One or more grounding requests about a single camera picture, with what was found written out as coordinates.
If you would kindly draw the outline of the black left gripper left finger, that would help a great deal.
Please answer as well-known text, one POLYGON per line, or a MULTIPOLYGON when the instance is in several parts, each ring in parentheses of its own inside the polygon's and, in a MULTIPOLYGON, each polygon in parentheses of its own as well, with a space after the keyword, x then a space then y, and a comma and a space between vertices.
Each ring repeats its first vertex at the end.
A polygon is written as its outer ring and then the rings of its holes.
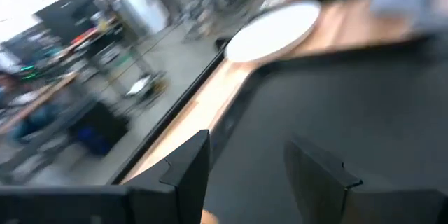
POLYGON ((125 183, 133 224, 201 221, 210 163, 209 130, 198 131, 152 167, 125 183))

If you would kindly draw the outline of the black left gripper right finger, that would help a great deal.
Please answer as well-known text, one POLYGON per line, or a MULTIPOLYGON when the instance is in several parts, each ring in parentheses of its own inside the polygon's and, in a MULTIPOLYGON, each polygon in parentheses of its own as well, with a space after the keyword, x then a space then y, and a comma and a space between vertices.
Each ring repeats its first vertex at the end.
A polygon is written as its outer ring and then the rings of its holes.
POLYGON ((285 143, 285 168, 303 223, 340 223, 350 189, 363 183, 332 153, 297 136, 285 143))

